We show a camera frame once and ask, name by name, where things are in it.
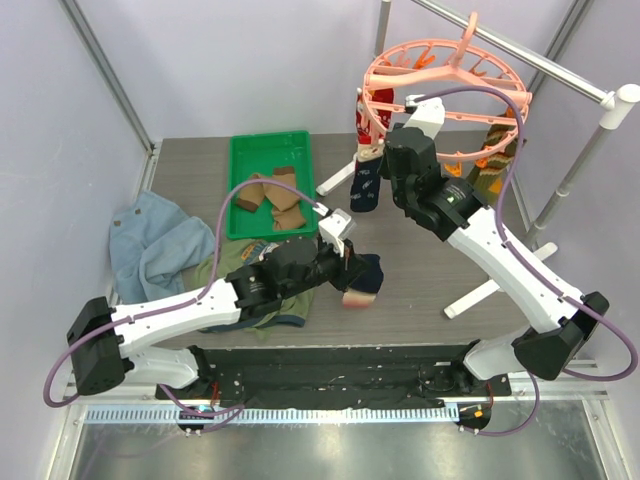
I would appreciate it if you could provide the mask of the tan sock brown cuff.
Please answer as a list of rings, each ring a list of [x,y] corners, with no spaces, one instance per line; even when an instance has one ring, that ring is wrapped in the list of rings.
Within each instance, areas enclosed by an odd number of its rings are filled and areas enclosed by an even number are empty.
[[[295,188],[297,186],[295,170],[292,166],[274,168],[271,179]],[[291,191],[276,186],[267,199],[272,205],[274,231],[287,231],[306,225],[306,218],[300,209],[300,198]]]

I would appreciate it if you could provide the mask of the tan sock with oval patch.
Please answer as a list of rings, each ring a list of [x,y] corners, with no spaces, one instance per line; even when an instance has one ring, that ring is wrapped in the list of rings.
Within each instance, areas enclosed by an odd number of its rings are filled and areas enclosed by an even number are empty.
[[[235,205],[247,212],[255,213],[274,188],[275,185],[270,183],[249,184],[239,191]]]

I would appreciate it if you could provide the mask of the navy santa sock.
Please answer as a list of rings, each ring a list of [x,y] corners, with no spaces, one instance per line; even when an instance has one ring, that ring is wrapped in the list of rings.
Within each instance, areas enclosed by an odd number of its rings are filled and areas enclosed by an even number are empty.
[[[383,147],[359,145],[350,189],[350,209],[356,213],[375,210],[379,202],[381,177],[379,168],[383,156]]]
[[[384,281],[380,256],[363,254],[367,261],[367,270],[362,273],[346,290],[342,297],[342,305],[347,308],[368,308],[375,301]]]

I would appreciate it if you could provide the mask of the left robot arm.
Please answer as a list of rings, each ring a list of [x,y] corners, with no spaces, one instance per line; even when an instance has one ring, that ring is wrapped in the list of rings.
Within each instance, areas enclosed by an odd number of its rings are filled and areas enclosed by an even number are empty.
[[[104,297],[91,299],[67,333],[76,391],[97,395],[141,379],[203,398],[213,385],[204,360],[190,349],[163,350],[157,343],[199,329],[245,327],[324,283],[344,291],[367,268],[350,243],[338,253],[323,241],[296,237],[209,289],[119,307]]]

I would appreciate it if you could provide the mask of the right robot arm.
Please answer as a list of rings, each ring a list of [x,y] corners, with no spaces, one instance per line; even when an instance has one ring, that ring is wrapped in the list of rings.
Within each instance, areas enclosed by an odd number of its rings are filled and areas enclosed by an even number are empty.
[[[405,215],[478,265],[518,306],[528,327],[474,343],[451,371],[457,391],[472,395],[499,374],[528,371],[554,380],[593,333],[596,323],[565,300],[577,297],[605,313],[606,298],[584,295],[556,276],[509,231],[461,178],[445,177],[434,141],[416,127],[387,134],[380,174]]]

